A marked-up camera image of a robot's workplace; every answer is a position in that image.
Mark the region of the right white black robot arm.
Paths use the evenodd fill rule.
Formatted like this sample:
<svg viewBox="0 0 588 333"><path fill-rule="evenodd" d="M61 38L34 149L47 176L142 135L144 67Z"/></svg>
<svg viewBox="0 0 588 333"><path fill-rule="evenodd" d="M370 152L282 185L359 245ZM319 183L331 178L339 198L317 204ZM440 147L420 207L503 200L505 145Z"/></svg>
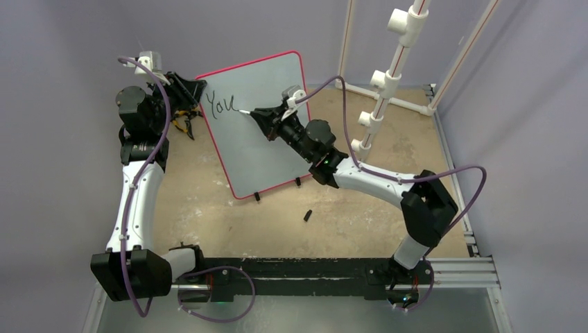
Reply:
<svg viewBox="0 0 588 333"><path fill-rule="evenodd" d="M281 139L309 164L309 173L321 185L358 191L399 208L407 236L392 256L391 277L406 282L416 274L417 264L435 248L458 206L436 174L394 173L362 164L339 151L327 121L314 119L302 125L296 113L284 106L257 108L248 115L268 141Z"/></svg>

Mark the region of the pink framed whiteboard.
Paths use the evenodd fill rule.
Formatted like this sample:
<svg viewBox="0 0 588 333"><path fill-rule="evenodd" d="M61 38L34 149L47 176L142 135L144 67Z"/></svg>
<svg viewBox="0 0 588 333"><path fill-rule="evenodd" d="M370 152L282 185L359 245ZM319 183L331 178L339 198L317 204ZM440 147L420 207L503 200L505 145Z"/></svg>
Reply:
<svg viewBox="0 0 588 333"><path fill-rule="evenodd" d="M309 176L309 164L281 139L268 141L255 121L238 110L272 108L293 85L306 87L302 57L286 51L197 77L214 148L233 197L244 199Z"/></svg>

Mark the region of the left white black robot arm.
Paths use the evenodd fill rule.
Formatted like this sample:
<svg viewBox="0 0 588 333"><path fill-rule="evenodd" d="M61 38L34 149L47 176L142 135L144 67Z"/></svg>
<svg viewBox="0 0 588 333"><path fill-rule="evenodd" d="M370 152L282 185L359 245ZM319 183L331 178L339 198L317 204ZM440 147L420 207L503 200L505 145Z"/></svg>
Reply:
<svg viewBox="0 0 588 333"><path fill-rule="evenodd" d="M154 253L153 224L157 193L163 181L169 141L164 134L176 112L200 102L205 80L186 80L168 72L160 90L129 86L116 96L123 191L112 236L103 253L92 255L90 268L110 300L165 296L180 276L188 283L204 280L207 265L197 245L180 244L165 255Z"/></svg>

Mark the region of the black marker cap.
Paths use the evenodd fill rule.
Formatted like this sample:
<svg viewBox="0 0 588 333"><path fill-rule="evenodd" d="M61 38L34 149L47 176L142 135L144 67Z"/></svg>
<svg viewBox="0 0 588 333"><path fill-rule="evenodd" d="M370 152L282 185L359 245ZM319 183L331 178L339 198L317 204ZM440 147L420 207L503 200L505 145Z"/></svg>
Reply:
<svg viewBox="0 0 588 333"><path fill-rule="evenodd" d="M311 217L312 213L313 213L313 210L308 210L306 212L306 214L304 215L304 218L303 218L304 222L307 222L309 220L309 218Z"/></svg>

